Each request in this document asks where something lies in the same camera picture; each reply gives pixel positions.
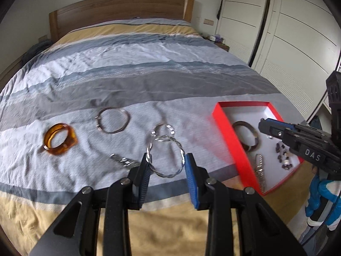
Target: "striped bedspread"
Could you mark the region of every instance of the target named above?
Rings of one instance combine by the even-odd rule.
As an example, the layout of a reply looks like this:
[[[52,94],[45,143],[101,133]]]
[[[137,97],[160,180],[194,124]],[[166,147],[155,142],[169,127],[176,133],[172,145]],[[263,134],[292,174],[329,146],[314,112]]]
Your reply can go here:
[[[303,121],[268,80],[185,21],[119,20],[70,32],[0,94],[1,226],[27,255],[83,186],[100,189],[126,176],[109,156],[141,160],[161,121],[175,128],[184,150],[212,177],[237,176],[211,114],[218,101],[240,100],[270,101],[285,121]],[[108,106],[131,115],[124,131],[97,130],[95,117]],[[117,122],[110,114],[104,118],[106,126]],[[74,128],[78,144],[53,156],[42,148],[43,136],[60,122]],[[157,143],[152,155],[163,173],[177,169],[174,144]],[[130,215],[134,255],[204,253],[207,213],[194,211],[187,192],[184,171],[171,179],[151,176],[142,211]],[[102,238],[100,229],[99,252]]]

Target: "white sliding door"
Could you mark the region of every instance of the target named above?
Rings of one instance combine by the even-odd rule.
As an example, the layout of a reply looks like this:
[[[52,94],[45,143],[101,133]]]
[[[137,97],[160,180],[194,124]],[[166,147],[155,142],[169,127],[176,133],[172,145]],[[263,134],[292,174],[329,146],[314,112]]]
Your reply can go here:
[[[224,0],[217,33],[224,38],[230,52],[248,63],[260,24],[266,0]]]
[[[308,119],[340,54],[341,30],[322,0],[273,0],[253,68]]]

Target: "blue gripper pad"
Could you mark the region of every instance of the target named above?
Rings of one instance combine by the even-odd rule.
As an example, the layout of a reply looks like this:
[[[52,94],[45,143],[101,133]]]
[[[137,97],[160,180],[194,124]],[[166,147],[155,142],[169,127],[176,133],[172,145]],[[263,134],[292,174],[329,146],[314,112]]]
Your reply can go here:
[[[185,155],[185,172],[186,172],[186,177],[187,177],[188,191],[190,193],[191,202],[194,208],[198,209],[199,208],[198,185],[195,180],[190,161],[191,161],[190,157],[188,156],[188,154],[186,154]]]
[[[146,200],[149,178],[150,178],[151,174],[152,174],[152,171],[151,171],[149,164],[148,164],[146,167],[146,170],[144,171],[143,179],[142,179],[140,189],[139,189],[139,205],[140,205],[140,208],[142,207],[142,204]]]

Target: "headboard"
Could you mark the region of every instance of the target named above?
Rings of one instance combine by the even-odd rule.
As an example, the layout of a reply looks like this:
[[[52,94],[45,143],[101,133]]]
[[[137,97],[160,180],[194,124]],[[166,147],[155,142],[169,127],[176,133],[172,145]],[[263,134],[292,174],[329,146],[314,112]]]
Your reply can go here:
[[[84,0],[51,12],[50,32],[54,42],[68,32],[101,22],[121,19],[192,19],[194,0]]]

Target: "hand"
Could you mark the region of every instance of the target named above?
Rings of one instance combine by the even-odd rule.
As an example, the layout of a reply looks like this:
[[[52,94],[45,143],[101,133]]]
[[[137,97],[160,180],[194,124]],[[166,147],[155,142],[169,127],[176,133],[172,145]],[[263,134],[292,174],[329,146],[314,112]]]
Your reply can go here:
[[[320,206],[320,197],[323,196],[335,203],[341,191],[341,181],[319,180],[318,175],[315,175],[310,183],[310,197],[306,207],[306,216],[310,217],[315,210]],[[335,230],[341,219],[341,198],[339,199],[333,213],[326,221],[329,230]]]

